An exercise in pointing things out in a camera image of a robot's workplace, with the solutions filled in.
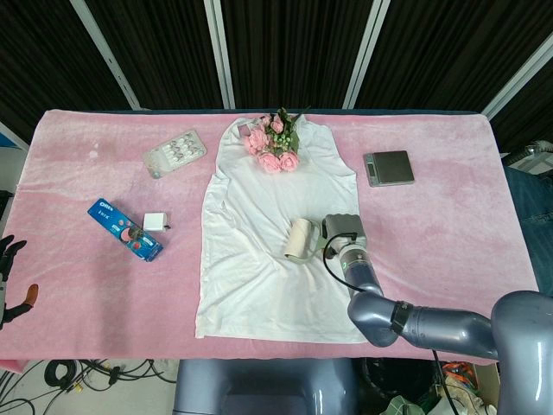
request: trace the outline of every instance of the robotic hand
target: robotic hand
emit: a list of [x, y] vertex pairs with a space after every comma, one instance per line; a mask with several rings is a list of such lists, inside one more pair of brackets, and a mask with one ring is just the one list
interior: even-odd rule
[[327, 269], [350, 288], [347, 314], [371, 344], [387, 347], [401, 336], [418, 348], [499, 360], [500, 415], [553, 412], [553, 298], [509, 293], [494, 305], [491, 320], [472, 311], [393, 301], [384, 297], [367, 258], [358, 215], [328, 215], [323, 236], [325, 261], [338, 256], [345, 281]]
[[14, 257], [17, 252], [27, 244], [26, 240], [20, 240], [10, 246], [13, 240], [13, 235], [0, 239], [0, 278], [2, 278], [2, 281], [0, 281], [0, 305], [2, 305], [0, 308], [0, 330], [5, 322], [11, 322], [14, 318], [30, 311], [38, 297], [38, 285], [32, 284], [27, 290], [27, 297], [21, 304], [12, 309], [6, 308], [6, 285], [11, 266], [14, 263]]

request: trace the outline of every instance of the table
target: table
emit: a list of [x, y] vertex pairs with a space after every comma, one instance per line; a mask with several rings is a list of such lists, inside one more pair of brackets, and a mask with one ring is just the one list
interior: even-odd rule
[[[9, 305], [32, 283], [40, 285], [40, 295], [30, 313], [4, 326], [2, 358], [432, 358], [403, 339], [375, 348], [194, 338], [201, 203], [220, 137], [240, 116], [44, 115], [5, 232], [28, 241], [10, 276]], [[330, 127], [342, 159], [357, 172], [369, 254], [387, 297], [489, 316], [507, 292], [536, 289], [485, 117], [307, 118]], [[190, 128], [207, 155], [151, 179], [142, 154]], [[362, 155], [387, 150], [409, 152], [415, 184], [369, 187]], [[167, 212], [172, 229], [158, 238], [162, 255], [144, 263], [92, 220], [86, 211], [99, 197], [137, 222], [145, 212]]]

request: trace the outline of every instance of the lint roller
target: lint roller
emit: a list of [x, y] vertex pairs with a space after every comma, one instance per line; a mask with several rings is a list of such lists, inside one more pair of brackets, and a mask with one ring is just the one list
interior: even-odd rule
[[318, 223], [307, 219], [297, 219], [292, 224], [284, 256], [297, 264], [307, 263], [317, 249], [325, 245]]

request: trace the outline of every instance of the pink rose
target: pink rose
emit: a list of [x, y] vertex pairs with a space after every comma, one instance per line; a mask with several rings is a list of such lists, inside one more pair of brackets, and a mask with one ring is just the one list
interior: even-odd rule
[[261, 124], [263, 127], [268, 127], [270, 124], [270, 116], [269, 115], [263, 115], [261, 118]]
[[271, 152], [261, 153], [257, 156], [259, 164], [263, 166], [267, 173], [278, 173], [280, 171], [280, 160]]
[[280, 155], [280, 167], [282, 170], [294, 171], [300, 162], [297, 154], [293, 151], [286, 151]]
[[268, 143], [269, 137], [258, 128], [251, 130], [251, 134], [244, 138], [245, 148], [248, 149], [250, 154], [256, 154], [258, 151], [261, 151]]
[[276, 134], [280, 134], [284, 130], [284, 123], [278, 116], [278, 114], [273, 118], [273, 122], [270, 123], [270, 128], [274, 130]]

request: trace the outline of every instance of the flower bouquet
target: flower bouquet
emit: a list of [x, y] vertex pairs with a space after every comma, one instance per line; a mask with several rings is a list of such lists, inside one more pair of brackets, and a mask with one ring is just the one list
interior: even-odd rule
[[245, 148], [268, 173], [294, 171], [299, 164], [297, 149], [300, 138], [296, 121], [301, 115], [291, 117], [284, 108], [276, 114], [263, 115], [250, 135], [245, 137]]

